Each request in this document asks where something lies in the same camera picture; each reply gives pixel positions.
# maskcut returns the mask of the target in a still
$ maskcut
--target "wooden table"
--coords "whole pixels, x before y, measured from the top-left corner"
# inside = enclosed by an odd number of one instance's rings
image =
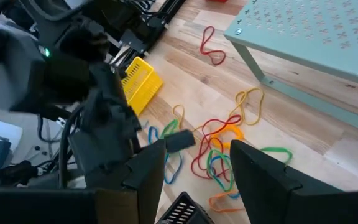
[[[164,85],[140,120],[149,120],[161,129],[175,118],[172,108],[182,104],[186,108],[183,128],[193,129],[207,119],[226,119],[235,107],[236,93],[259,86],[265,92],[262,119],[255,126],[241,126],[246,142],[257,148],[287,147],[294,154],[290,166],[340,189],[358,190],[358,129],[260,85],[224,38],[223,31],[245,4],[245,0],[228,0],[224,4],[204,0],[184,3],[169,30],[146,58],[164,80]],[[157,0],[154,7],[161,5]],[[222,49],[227,53],[225,62],[217,67],[199,52],[203,30],[210,25],[215,26],[216,32],[206,50]],[[250,51],[265,74],[358,114],[358,84],[256,50]],[[249,120],[256,117],[258,100],[258,93],[250,95],[246,105]],[[142,144],[146,144],[146,131],[139,136]],[[215,182],[191,173],[190,163],[197,152],[198,146],[182,153],[185,158],[182,172],[173,185],[163,186],[157,218],[182,191],[187,191],[216,223],[248,223],[245,211],[216,213],[210,210],[207,199],[221,190]],[[169,175],[178,161],[175,157],[169,162]],[[243,204],[241,200],[225,198],[216,202],[216,206],[241,207]]]

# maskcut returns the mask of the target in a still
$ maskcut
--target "green rubber band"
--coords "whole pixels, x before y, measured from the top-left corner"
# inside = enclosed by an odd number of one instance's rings
[[[288,159],[286,159],[286,161],[284,162],[285,165],[288,165],[291,162],[292,157],[293,157],[292,152],[286,148],[283,148],[283,147],[265,147],[265,148],[261,149],[261,151],[262,152],[284,152],[284,153],[287,153]]]
[[[218,177],[216,177],[216,175],[213,175],[213,173],[212,173],[211,159],[212,159],[212,155],[213,155],[214,152],[223,159],[223,162],[226,163],[226,165],[229,167],[229,170],[231,171],[231,173],[230,173],[230,183],[229,183],[229,186],[227,188],[225,188],[225,186],[218,179]],[[225,155],[223,153],[221,153],[220,151],[215,150],[215,149],[211,149],[209,154],[208,154],[208,159],[207,159],[206,164],[207,164],[206,169],[208,171],[208,174],[218,183],[220,188],[222,188],[222,190],[225,191],[225,192],[231,191],[233,189],[233,185],[234,185],[234,176],[233,176],[233,169],[231,167],[231,163],[230,163],[229,159],[227,159],[225,157]]]
[[[168,125],[166,125],[164,130],[162,130],[160,139],[163,139],[166,135],[173,134],[173,132],[176,130],[177,126],[178,126],[177,119],[174,119],[173,121],[171,121]]]

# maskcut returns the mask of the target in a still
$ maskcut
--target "metal frame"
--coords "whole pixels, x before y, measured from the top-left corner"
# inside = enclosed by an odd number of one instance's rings
[[[252,73],[262,84],[269,86],[277,91],[280,91],[296,100],[301,101],[302,103],[313,107],[314,109],[317,109],[340,121],[343,121],[347,124],[350,124],[351,126],[358,128],[358,114],[335,106],[328,101],[305,93],[304,91],[287,85],[277,79],[265,76],[251,53],[248,51],[247,47],[244,47],[243,45],[237,44],[235,42],[232,42],[232,44],[239,52],[245,63],[248,65]]]

